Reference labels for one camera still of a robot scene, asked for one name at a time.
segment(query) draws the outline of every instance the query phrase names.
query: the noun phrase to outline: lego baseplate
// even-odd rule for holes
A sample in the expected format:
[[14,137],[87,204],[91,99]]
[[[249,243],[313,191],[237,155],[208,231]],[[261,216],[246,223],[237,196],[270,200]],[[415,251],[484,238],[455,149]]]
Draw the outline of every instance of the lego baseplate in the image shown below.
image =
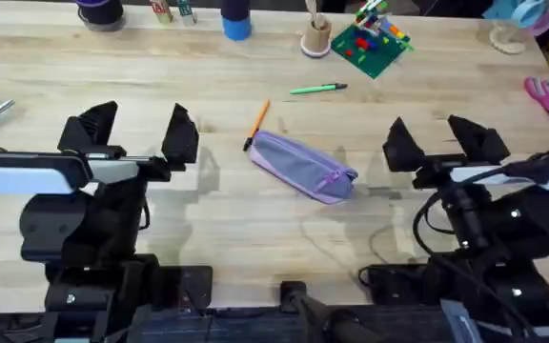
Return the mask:
[[[365,33],[357,30],[355,25],[349,26],[338,37],[334,38],[332,50],[370,77],[376,78],[406,50],[406,47],[395,39],[381,34],[379,37],[370,38],[376,43],[375,48],[364,50],[356,44],[356,40],[357,38],[365,38],[363,36]],[[410,37],[405,36],[402,40],[408,43]]]

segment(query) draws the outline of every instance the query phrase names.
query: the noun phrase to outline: purple pencil case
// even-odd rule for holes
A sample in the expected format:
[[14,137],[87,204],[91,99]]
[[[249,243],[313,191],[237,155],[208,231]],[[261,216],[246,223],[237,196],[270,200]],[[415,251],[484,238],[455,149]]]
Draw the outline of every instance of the purple pencil case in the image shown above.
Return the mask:
[[249,149],[256,165],[325,204],[348,199],[357,171],[293,139],[258,131]]

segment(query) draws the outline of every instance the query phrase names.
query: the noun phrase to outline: pink scissors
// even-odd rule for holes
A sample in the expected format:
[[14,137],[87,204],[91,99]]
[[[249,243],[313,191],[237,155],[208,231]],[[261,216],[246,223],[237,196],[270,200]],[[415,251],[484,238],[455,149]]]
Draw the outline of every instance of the pink scissors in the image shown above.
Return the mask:
[[549,115],[549,81],[535,76],[524,79],[526,91],[548,112]]

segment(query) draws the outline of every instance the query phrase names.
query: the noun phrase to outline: wooden cup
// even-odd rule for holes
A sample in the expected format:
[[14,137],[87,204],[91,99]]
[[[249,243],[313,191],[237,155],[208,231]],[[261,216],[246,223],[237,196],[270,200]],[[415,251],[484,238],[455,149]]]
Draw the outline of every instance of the wooden cup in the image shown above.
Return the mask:
[[330,45],[330,33],[332,32],[332,23],[325,16],[318,14],[316,23],[309,22],[304,33],[304,48],[312,53],[321,53],[328,49]]

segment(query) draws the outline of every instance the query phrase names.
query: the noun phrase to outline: wooden tabletop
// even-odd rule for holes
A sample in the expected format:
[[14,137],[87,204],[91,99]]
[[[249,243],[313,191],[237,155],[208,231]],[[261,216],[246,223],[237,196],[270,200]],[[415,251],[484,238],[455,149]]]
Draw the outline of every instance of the wooden tabletop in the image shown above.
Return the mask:
[[[253,35],[236,43],[222,34],[218,10],[197,10],[198,23],[185,28],[159,24],[147,6],[125,9],[125,29],[99,33],[73,4],[0,1],[0,102],[16,101],[0,117],[0,146],[55,151],[68,116],[115,100],[110,142],[153,153],[173,104],[185,106],[200,131],[199,161],[169,184],[150,185],[152,227],[137,249],[163,264],[213,266],[215,307],[276,304],[279,282],[289,279],[329,304],[367,303],[360,267],[424,260],[410,222],[430,192],[414,191],[410,174],[390,173],[381,150],[397,116],[427,152],[460,151],[449,114],[496,128],[513,158],[549,149],[549,119],[522,87],[528,75],[549,78],[545,59],[534,43],[518,56],[497,52],[488,21],[391,18],[417,50],[372,80],[335,53],[314,60],[300,52],[307,13],[253,11]],[[352,21],[328,17],[333,34]],[[289,94],[331,82],[349,88]],[[267,98],[262,129],[355,168],[353,199],[320,204],[250,162],[241,147]],[[0,312],[43,304],[42,266],[19,256],[18,219],[30,197],[0,195]],[[448,225],[440,208],[433,217]],[[423,235],[436,250],[455,247],[451,237]]]

